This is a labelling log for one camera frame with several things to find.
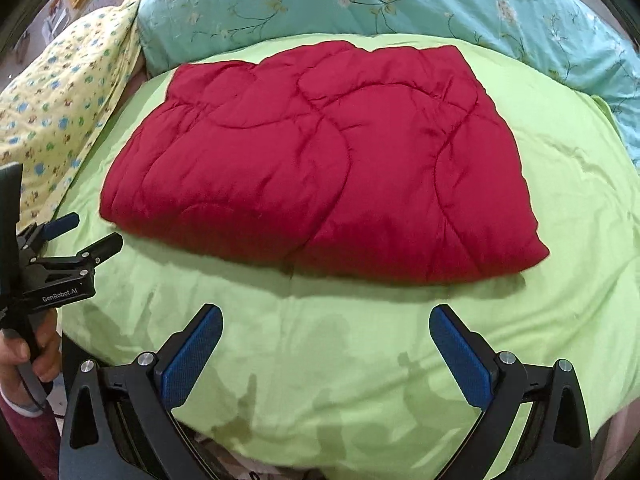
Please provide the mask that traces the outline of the person's maroon sleeve forearm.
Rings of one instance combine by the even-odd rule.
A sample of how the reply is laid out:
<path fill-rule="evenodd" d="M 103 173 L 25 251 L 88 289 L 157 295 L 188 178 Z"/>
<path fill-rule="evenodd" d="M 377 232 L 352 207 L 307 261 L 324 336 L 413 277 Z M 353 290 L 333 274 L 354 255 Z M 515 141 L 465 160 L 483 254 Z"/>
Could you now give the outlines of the person's maroon sleeve forearm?
<path fill-rule="evenodd" d="M 58 480 L 61 435 L 50 405 L 19 406 L 1 393 L 1 411 L 9 427 L 43 478 Z"/>

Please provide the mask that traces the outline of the person's left hand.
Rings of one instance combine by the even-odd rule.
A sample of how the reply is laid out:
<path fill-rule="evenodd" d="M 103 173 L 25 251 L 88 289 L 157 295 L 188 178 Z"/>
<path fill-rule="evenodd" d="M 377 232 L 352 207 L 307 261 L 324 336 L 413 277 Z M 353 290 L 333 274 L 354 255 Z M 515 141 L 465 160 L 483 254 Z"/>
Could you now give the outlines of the person's left hand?
<path fill-rule="evenodd" d="M 22 378 L 20 368 L 30 365 L 32 374 L 43 384 L 53 382 L 60 374 L 62 356 L 58 333 L 58 314 L 49 310 L 35 332 L 38 356 L 30 356 L 29 345 L 17 335 L 1 332 L 1 392 L 6 400 L 25 410 L 43 410 L 46 400 L 32 375 Z"/>

